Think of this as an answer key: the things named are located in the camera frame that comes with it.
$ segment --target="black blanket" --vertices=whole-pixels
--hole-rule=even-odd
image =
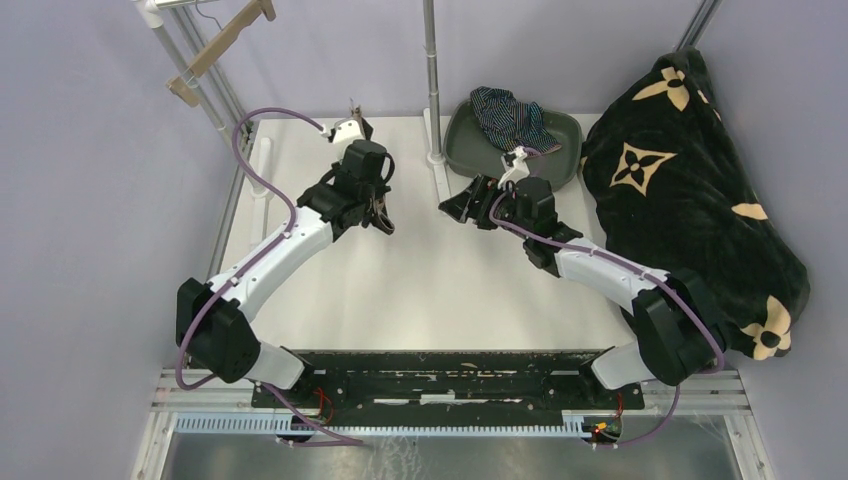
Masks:
[[[661,57],[589,132],[584,180],[609,250],[698,272],[732,322],[730,348],[782,356],[807,270],[751,189],[714,99],[697,50]]]

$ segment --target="folded garment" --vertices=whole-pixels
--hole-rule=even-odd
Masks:
[[[583,155],[609,250],[700,274],[727,317],[731,348],[758,360],[789,351],[807,269],[751,188],[697,50],[657,60],[595,124]]]
[[[479,87],[471,92],[471,105],[486,138],[505,152],[521,146],[550,153],[562,147],[545,130],[536,102],[521,103],[509,90]]]

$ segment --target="purple cable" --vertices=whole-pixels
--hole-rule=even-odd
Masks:
[[[503,201],[504,197],[506,197],[506,195],[507,195],[506,192],[502,193],[501,196],[498,197],[497,200],[495,200],[495,203],[492,205],[492,208],[489,210],[489,220],[491,220],[492,223],[494,223],[495,225],[498,225],[500,227],[506,228],[508,230],[511,230],[515,233],[524,235],[527,238],[532,238],[533,240],[536,240],[537,242],[542,242],[544,244],[550,245],[552,247],[561,248],[563,250],[571,250],[571,251],[575,251],[575,252],[586,253],[586,254],[589,254],[589,255],[597,255],[597,256],[603,258],[604,260],[606,260],[610,263],[613,263],[615,265],[620,266],[621,268],[624,268],[627,271],[630,271],[630,272],[632,272],[636,275],[639,275],[639,276],[646,278],[648,281],[650,281],[651,283],[655,284],[660,289],[662,289],[662,291],[665,292],[666,295],[668,295],[674,301],[674,303],[676,303],[677,306],[679,306],[683,310],[683,312],[686,314],[686,316],[689,317],[690,320],[692,320],[692,323],[695,324],[695,327],[698,329],[698,331],[701,333],[701,335],[704,336],[704,339],[710,345],[710,348],[712,349],[713,354],[716,357],[716,366],[709,369],[709,370],[705,370],[703,373],[716,373],[716,372],[719,372],[721,370],[724,370],[724,352],[721,351],[721,347],[718,346],[718,343],[716,343],[715,338],[713,338],[712,334],[710,334],[709,330],[704,325],[704,322],[702,322],[701,319],[698,318],[698,315],[696,315],[695,312],[692,311],[691,308],[689,308],[689,305],[687,305],[686,302],[684,302],[683,299],[680,298],[680,296],[677,294],[677,292],[675,292],[671,287],[666,285],[665,282],[663,282],[661,279],[657,278],[656,276],[642,270],[641,268],[637,267],[636,265],[628,262],[627,260],[619,258],[618,256],[613,255],[612,253],[607,252],[606,250],[603,250],[601,248],[599,248],[597,250],[593,250],[591,248],[584,247],[584,246],[581,246],[581,245],[569,245],[569,244],[566,244],[566,243],[557,242],[556,240],[552,240],[550,238],[545,238],[541,235],[536,235],[535,233],[533,233],[529,230],[526,230],[524,228],[521,228],[518,225],[515,225],[514,223],[506,222],[506,221],[503,221],[503,220],[495,217],[495,212],[497,211],[498,206],[500,206],[501,202]],[[677,409],[677,402],[679,400],[680,400],[680,385],[678,385],[674,390],[674,400],[671,402],[671,408],[669,409],[666,416],[662,419],[662,421],[656,427],[654,427],[653,430],[651,430],[650,432],[648,432],[648,433],[646,433],[642,436],[621,442],[621,443],[618,444],[618,446],[635,445],[637,443],[644,442],[645,440],[648,440],[648,439],[654,437],[657,433],[659,433],[662,429],[664,429],[666,427],[666,425],[668,424],[669,420],[671,420],[672,415],[674,415],[674,411]]]
[[[244,126],[244,124],[247,123],[247,121],[250,120],[251,118],[255,117],[256,115],[261,115],[263,113],[283,113],[285,115],[289,115],[289,116],[292,116],[292,117],[295,117],[295,118],[299,118],[299,119],[309,123],[313,127],[317,128],[318,130],[324,129],[324,127],[321,124],[319,124],[315,120],[307,117],[306,115],[295,112],[293,110],[289,110],[287,108],[278,108],[278,107],[260,108],[260,109],[257,109],[257,110],[253,110],[252,112],[248,112],[247,114],[245,114],[244,118],[242,118],[239,121],[239,123],[235,126],[235,128],[233,128],[233,136],[232,136],[233,155],[236,157],[236,160],[238,161],[239,166],[242,168],[242,170],[244,170],[244,173],[247,174],[247,176],[256,180],[257,183],[259,183],[263,187],[267,188],[269,191],[271,191],[274,195],[278,196],[286,204],[286,206],[289,208],[289,221],[286,224],[286,227],[280,233],[280,235],[277,235],[277,237],[275,237],[271,242],[269,242],[268,245],[265,246],[265,248],[260,250],[259,253],[257,253],[256,255],[253,256],[253,258],[251,258],[250,260],[245,262],[245,264],[242,265],[242,267],[239,268],[233,274],[233,276],[230,278],[230,280],[228,280],[226,283],[221,285],[221,288],[219,288],[218,291],[215,292],[212,295],[211,298],[209,298],[209,300],[203,305],[203,307],[201,307],[200,311],[197,312],[197,315],[195,315],[194,319],[191,322],[191,325],[189,325],[188,330],[186,330],[186,334],[185,334],[185,337],[183,337],[183,341],[180,343],[179,360],[178,360],[178,363],[177,363],[178,367],[176,369],[176,374],[175,374],[177,385],[179,385],[179,387],[182,388],[183,390],[194,390],[194,389],[206,384],[207,382],[209,382],[213,378],[215,378],[215,374],[210,374],[210,375],[203,377],[202,379],[200,379],[199,381],[197,381],[193,384],[187,384],[183,380],[182,359],[185,358],[186,352],[188,351],[188,344],[191,342],[192,337],[194,337],[194,333],[197,331],[197,327],[200,325],[200,322],[203,321],[204,317],[206,317],[206,314],[212,308],[212,305],[214,305],[215,302],[219,298],[221,298],[221,296],[223,296],[224,293],[226,293],[227,290],[230,289],[230,287],[233,286],[232,279],[240,280],[244,276],[244,274],[247,273],[251,268],[253,268],[253,266],[256,265],[260,260],[262,260],[262,258],[264,258],[265,255],[268,254],[268,252],[270,252],[277,245],[282,243],[286,239],[286,234],[289,233],[294,228],[294,225],[297,221],[297,209],[295,208],[294,203],[292,203],[292,201],[289,199],[289,197],[287,197],[283,192],[281,192],[279,189],[277,189],[277,187],[275,187],[270,182],[268,182],[264,178],[257,175],[257,173],[250,166],[250,164],[247,161],[245,161],[245,159],[241,156],[241,151],[239,151],[239,148],[238,148],[239,132],[241,131],[241,127]],[[282,404],[285,405],[286,408],[291,410],[292,413],[294,413],[294,415],[297,418],[301,419],[303,421],[303,423],[305,423],[307,426],[309,426],[310,428],[312,428],[316,431],[322,432],[322,433],[329,435],[329,436],[338,440],[338,441],[334,441],[334,442],[297,444],[298,446],[301,446],[301,447],[331,447],[331,446],[355,446],[355,445],[362,445],[363,444],[363,442],[361,440],[357,440],[357,439],[354,439],[354,438],[339,435],[337,433],[333,433],[333,432],[327,430],[326,428],[322,427],[318,423],[313,422],[312,420],[307,418],[305,415],[300,413],[294,407],[294,405],[292,405],[288,400],[286,400],[286,398],[285,398],[285,396],[283,396],[282,392],[280,392],[273,385],[268,384],[268,383],[263,383],[262,386],[265,387],[265,389],[267,389],[269,392],[271,392],[275,397],[277,397],[277,399],[280,402],[282,402]]]

